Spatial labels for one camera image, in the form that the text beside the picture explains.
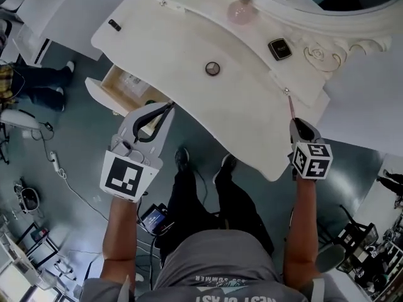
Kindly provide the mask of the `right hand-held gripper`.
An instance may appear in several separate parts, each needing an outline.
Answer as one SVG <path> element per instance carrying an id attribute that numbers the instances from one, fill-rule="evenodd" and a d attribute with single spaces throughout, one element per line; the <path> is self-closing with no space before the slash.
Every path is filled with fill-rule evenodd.
<path id="1" fill-rule="evenodd" d="M 331 146 L 325 143 L 319 131 L 301 118 L 291 119 L 290 141 L 292 152 L 288 158 L 296 173 L 303 179 L 326 179 L 333 162 L 333 154 Z"/>

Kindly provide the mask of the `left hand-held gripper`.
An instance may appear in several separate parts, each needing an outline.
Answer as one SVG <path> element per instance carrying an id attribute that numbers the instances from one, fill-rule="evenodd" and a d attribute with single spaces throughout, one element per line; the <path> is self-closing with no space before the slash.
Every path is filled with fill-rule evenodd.
<path id="1" fill-rule="evenodd" d="M 163 166 L 159 156 L 174 114 L 172 103 L 150 103 L 126 115 L 105 152 L 101 190 L 139 201 Z"/>

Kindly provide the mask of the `table drawer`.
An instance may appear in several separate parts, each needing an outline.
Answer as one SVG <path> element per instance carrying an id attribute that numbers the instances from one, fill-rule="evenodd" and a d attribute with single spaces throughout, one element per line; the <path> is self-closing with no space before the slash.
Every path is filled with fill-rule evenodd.
<path id="1" fill-rule="evenodd" d="M 112 65 L 102 81 L 86 78 L 85 84 L 88 92 L 97 102 L 125 117 L 129 112 L 150 103 L 169 103 L 171 100 L 150 85 L 141 96 L 128 96 L 119 86 L 119 76 L 126 72 L 116 65 Z"/>

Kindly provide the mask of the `small dark compact box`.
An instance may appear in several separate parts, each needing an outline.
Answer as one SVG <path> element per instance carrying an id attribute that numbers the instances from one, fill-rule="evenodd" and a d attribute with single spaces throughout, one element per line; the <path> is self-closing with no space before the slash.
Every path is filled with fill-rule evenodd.
<path id="1" fill-rule="evenodd" d="M 284 38 L 279 38 L 269 42 L 268 48 L 272 56 L 277 61 L 284 60 L 292 56 L 292 51 Z"/>

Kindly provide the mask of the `pink perfume bottle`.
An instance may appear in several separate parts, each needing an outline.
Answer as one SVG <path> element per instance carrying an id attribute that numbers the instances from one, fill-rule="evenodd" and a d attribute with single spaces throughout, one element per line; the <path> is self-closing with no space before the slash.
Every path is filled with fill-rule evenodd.
<path id="1" fill-rule="evenodd" d="M 253 0 L 236 0 L 227 8 L 227 19 L 237 25 L 250 23 L 258 14 L 253 5 Z"/>

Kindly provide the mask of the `person's right forearm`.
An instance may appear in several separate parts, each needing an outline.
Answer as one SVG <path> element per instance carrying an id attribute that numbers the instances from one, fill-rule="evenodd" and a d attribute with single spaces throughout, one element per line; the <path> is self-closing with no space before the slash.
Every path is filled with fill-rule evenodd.
<path id="1" fill-rule="evenodd" d="M 319 275 L 315 266 L 319 251 L 315 182 L 297 177 L 297 197 L 283 261 L 287 286 L 300 289 Z"/>

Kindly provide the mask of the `person's left forearm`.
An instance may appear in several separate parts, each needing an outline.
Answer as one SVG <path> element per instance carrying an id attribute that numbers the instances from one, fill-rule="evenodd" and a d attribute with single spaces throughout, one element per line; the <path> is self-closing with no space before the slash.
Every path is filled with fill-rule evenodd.
<path id="1" fill-rule="evenodd" d="M 123 284 L 130 280 L 135 291 L 137 253 L 137 204 L 114 197 L 103 240 L 103 268 L 100 278 Z"/>

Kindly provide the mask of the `person's left shoe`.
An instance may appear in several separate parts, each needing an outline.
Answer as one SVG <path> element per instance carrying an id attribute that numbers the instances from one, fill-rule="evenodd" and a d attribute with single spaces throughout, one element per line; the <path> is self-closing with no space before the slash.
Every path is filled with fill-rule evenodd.
<path id="1" fill-rule="evenodd" d="M 187 149 L 179 147 L 174 155 L 174 161 L 179 172 L 185 171 L 189 167 L 190 156 Z"/>

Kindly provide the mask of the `pale pink box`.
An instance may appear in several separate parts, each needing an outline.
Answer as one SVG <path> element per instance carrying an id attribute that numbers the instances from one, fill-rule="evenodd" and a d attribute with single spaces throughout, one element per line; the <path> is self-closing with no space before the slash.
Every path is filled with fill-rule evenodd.
<path id="1" fill-rule="evenodd" d="M 128 96 L 141 97 L 150 85 L 128 72 L 122 72 L 119 76 L 120 89 Z"/>

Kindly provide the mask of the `person's black trousers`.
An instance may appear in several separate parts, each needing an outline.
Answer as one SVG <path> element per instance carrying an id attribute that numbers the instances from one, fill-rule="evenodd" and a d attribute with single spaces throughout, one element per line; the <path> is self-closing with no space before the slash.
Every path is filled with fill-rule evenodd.
<path id="1" fill-rule="evenodd" d="M 219 216 L 209 213 L 198 199 L 192 170 L 179 171 L 175 175 L 167 207 L 167 217 L 174 224 L 156 241 L 162 260 L 189 236 L 205 230 L 223 230 L 226 225 L 231 230 L 251 234 L 269 255 L 273 254 L 273 242 L 254 202 L 247 192 L 232 181 L 231 172 L 221 170 L 215 178 L 215 187 L 219 196 Z"/>

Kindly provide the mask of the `small black monitor device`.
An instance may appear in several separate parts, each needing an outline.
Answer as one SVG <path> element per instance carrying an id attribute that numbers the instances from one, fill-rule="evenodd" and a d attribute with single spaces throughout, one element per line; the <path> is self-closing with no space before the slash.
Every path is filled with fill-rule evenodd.
<path id="1" fill-rule="evenodd" d="M 163 203 L 152 204 L 150 208 L 140 216 L 137 222 L 148 234 L 160 236 L 174 224 L 167 215 L 167 206 Z"/>

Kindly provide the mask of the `black mesh table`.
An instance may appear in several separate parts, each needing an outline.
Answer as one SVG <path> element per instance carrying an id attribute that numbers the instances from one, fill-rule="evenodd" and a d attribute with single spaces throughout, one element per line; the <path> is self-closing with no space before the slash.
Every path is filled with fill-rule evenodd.
<path id="1" fill-rule="evenodd" d="M 345 249 L 344 260 L 337 270 L 350 275 L 367 291 L 374 293 L 387 286 L 392 271 L 399 265 L 403 252 L 391 238 L 378 241 L 376 226 L 348 223 L 338 235 L 337 243 Z"/>

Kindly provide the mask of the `oval white-framed mirror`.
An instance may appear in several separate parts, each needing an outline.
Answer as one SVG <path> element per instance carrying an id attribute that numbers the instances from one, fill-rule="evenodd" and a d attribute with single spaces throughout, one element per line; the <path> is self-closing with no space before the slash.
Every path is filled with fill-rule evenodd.
<path id="1" fill-rule="evenodd" d="M 358 11 L 326 11 L 313 0 L 255 0 L 259 9 L 284 25 L 310 35 L 377 44 L 388 49 L 392 36 L 403 34 L 403 0 Z"/>

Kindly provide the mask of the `white chair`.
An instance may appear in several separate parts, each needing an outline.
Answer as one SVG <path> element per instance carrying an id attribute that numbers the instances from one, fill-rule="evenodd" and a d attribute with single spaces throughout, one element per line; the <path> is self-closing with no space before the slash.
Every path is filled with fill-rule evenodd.
<path id="1" fill-rule="evenodd" d="M 0 114 L 0 122 L 26 130 L 40 129 L 39 122 L 34 116 L 15 109 L 3 110 Z"/>

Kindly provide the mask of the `grey office chair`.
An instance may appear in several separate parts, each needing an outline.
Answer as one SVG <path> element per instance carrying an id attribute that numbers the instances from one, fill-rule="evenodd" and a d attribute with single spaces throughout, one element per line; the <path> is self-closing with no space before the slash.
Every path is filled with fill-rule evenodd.
<path id="1" fill-rule="evenodd" d="M 320 249 L 315 265 L 320 273 L 336 268 L 345 258 L 345 248 L 340 244 L 329 244 Z"/>

